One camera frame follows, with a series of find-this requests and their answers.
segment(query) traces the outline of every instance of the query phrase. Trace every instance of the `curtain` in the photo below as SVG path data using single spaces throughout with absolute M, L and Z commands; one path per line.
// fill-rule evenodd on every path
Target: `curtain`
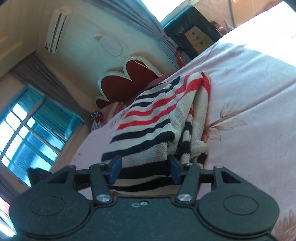
M 120 19 L 130 23 L 140 31 L 146 33 L 148 36 L 153 37 L 159 41 L 162 49 L 166 52 L 167 56 L 177 67 L 176 64 L 176 49 L 178 45 L 172 38 L 168 37 L 163 30 L 162 25 L 156 17 L 148 10 L 141 0 L 85 0 L 91 2 L 108 11 L 109 13 L 119 17 Z M 183 53 L 182 56 L 185 62 L 189 62 L 188 56 Z
M 0 175 L 0 197 L 9 205 L 19 193 Z
M 10 74 L 79 115 L 87 125 L 90 123 L 90 112 L 78 104 L 63 83 L 45 66 L 36 52 L 15 66 Z

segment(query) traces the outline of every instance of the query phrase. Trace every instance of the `scalloped headboard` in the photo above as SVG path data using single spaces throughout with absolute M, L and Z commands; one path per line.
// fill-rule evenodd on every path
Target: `scalloped headboard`
M 127 102 L 153 80 L 163 75 L 145 58 L 132 56 L 123 61 L 123 73 L 107 72 L 99 78 L 102 98 L 96 100 L 99 108 L 118 101 Z

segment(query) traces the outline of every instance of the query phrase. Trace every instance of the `striped sweater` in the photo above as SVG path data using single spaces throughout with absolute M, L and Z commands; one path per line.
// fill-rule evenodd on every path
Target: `striped sweater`
M 169 175 L 167 156 L 202 167 L 207 146 L 201 141 L 210 83 L 204 73 L 191 73 L 143 90 L 127 109 L 102 155 L 123 158 L 119 178 Z

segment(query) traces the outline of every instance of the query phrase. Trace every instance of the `silver screw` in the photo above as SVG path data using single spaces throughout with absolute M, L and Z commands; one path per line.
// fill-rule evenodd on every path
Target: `silver screw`
M 148 202 L 147 201 L 142 201 L 142 202 L 140 202 L 140 205 L 147 206 L 148 205 Z
M 111 200 L 111 197 L 109 195 L 106 195 L 106 194 L 100 194 L 96 197 L 96 199 L 99 201 L 99 202 L 108 202 Z
M 192 197 L 189 194 L 180 194 L 177 198 L 181 202 L 189 202 L 192 200 Z
M 132 206 L 133 206 L 133 207 L 139 207 L 140 204 L 139 204 L 138 202 L 135 202 L 135 203 L 132 204 Z

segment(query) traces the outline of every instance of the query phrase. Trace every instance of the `white wall-mounted air conditioner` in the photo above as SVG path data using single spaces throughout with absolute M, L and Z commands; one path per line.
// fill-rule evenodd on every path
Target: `white wall-mounted air conditioner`
M 45 41 L 45 50 L 49 53 L 59 51 L 72 11 L 65 7 L 58 8 L 52 14 Z

